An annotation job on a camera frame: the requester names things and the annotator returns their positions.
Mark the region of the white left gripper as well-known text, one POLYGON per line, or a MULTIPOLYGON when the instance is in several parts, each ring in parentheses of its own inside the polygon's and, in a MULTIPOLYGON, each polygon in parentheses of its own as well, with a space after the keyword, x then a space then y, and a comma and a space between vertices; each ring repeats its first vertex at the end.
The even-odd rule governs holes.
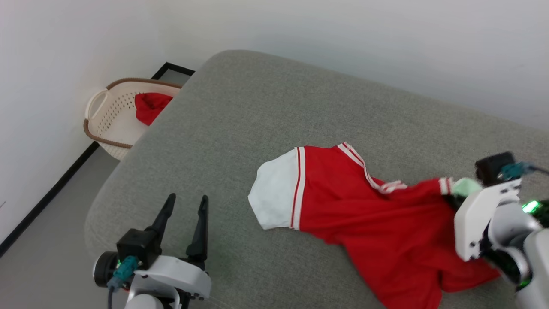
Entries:
MULTIPOLYGON (((168 195, 155 220, 146 231, 153 232, 160 250, 167 221, 173 213, 176 194, 168 195)), ((203 195, 187 261, 159 256, 147 270, 136 272, 136 309, 187 309, 191 300, 208 299, 211 278, 204 271, 208 258, 208 196, 203 195)))

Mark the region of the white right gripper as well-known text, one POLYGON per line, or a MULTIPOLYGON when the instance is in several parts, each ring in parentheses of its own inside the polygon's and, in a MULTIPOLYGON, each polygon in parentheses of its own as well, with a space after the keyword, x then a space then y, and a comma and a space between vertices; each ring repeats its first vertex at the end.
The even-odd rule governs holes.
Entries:
POLYGON ((468 195, 454 217, 455 251, 468 261, 480 256, 480 241, 484 231, 503 202, 519 201, 521 178, 489 187, 482 187, 476 180, 461 178, 452 186, 454 195, 468 195))

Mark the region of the red and white jersey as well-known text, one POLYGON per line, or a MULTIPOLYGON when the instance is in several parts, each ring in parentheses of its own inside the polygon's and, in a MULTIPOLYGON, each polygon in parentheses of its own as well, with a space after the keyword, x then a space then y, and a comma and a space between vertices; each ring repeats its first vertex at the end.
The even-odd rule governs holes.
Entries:
POLYGON ((383 182, 348 143, 296 147, 262 164, 248 201, 265 230, 289 227, 343 246, 387 309, 438 309, 442 292, 497 279, 455 252, 451 177, 383 182))

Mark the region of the crumpled red cloth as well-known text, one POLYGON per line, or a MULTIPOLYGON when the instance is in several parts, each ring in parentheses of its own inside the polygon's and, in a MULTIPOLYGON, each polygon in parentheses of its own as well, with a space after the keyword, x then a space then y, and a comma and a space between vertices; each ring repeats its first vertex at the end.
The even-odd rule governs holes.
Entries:
POLYGON ((172 99, 173 96, 156 92, 137 94, 135 96, 136 118, 150 126, 172 99))

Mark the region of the cream perforated laundry basket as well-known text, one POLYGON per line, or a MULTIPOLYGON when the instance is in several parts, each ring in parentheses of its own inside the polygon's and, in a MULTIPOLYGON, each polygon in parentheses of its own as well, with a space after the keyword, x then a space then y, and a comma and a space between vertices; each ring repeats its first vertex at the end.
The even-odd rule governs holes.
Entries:
POLYGON ((136 117, 135 97, 160 93, 174 97, 181 85, 153 79, 124 78, 96 92, 88 101, 84 132, 116 160, 122 160, 148 127, 136 117))

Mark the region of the black skirting board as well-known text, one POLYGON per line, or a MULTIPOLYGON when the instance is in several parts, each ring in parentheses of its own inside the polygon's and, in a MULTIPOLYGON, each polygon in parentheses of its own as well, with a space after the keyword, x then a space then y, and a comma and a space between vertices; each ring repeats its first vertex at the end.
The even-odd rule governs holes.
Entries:
MULTIPOLYGON (((180 65, 166 62, 152 77, 153 80, 160 80, 168 71, 177 72, 185 76, 192 76, 196 71, 181 67, 180 65)), ((29 226, 36 220, 36 218, 43 212, 43 210, 53 201, 53 199, 61 192, 61 190, 67 185, 71 178, 79 171, 79 169, 86 163, 86 161, 94 154, 94 152, 100 147, 98 142, 92 142, 91 145, 77 158, 75 163, 62 175, 47 192, 47 194, 35 205, 35 207, 27 214, 27 216, 21 221, 20 224, 6 237, 4 242, 0 244, 0 258, 2 258, 8 250, 15 244, 15 242, 25 233, 29 226)))

